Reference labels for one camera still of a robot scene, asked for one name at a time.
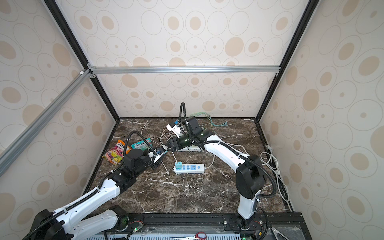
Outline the teal candy bag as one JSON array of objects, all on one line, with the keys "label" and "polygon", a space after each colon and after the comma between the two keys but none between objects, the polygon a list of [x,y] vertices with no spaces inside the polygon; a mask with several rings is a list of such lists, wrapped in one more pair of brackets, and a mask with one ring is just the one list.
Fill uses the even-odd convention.
[{"label": "teal candy bag", "polygon": [[[146,141],[148,142],[148,144],[152,147],[152,140],[150,138],[147,138]],[[131,148],[132,149],[141,149],[142,151],[145,151],[145,150],[149,150],[149,146],[147,144],[144,143],[144,141],[139,141],[137,143],[134,143],[131,145]]]}]

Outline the white multicolour power strip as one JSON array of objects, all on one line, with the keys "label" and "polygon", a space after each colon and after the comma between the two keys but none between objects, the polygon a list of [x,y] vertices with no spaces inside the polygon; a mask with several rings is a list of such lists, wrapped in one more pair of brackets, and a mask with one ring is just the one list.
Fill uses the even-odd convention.
[{"label": "white multicolour power strip", "polygon": [[197,146],[190,146],[183,149],[178,150],[178,152],[200,152],[202,149]]}]

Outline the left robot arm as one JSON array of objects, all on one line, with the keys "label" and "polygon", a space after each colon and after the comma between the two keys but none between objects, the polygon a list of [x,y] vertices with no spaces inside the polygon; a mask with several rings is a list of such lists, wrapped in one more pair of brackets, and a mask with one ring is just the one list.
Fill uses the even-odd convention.
[{"label": "left robot arm", "polygon": [[[146,150],[132,149],[127,152],[129,140],[133,135],[143,140],[147,146]],[[167,150],[164,145],[154,149],[140,132],[132,131],[124,145],[119,165],[106,174],[98,186],[75,201],[52,212],[43,210],[38,213],[24,239],[70,239],[73,235],[70,231],[75,225],[98,207],[130,188],[141,173],[161,162]]]}]

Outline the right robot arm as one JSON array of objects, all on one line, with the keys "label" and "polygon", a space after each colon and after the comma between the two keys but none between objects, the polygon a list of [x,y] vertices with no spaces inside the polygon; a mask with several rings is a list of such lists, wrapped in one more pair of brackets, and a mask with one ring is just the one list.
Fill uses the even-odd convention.
[{"label": "right robot arm", "polygon": [[236,173],[236,188],[240,193],[238,214],[243,220],[249,220],[257,212],[261,198],[271,199],[278,190],[278,184],[262,166],[257,155],[242,153],[230,144],[222,141],[211,130],[203,130],[196,117],[187,117],[186,104],[181,103],[179,119],[167,126],[176,136],[170,138],[165,147],[169,152],[195,146],[221,159]]}]

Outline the teal charger plug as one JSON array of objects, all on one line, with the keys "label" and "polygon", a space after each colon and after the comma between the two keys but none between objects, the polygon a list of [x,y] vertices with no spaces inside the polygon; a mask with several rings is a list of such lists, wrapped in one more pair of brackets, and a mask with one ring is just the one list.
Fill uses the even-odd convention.
[{"label": "teal charger plug", "polygon": [[175,169],[181,169],[183,167],[182,162],[176,162],[175,163]]}]

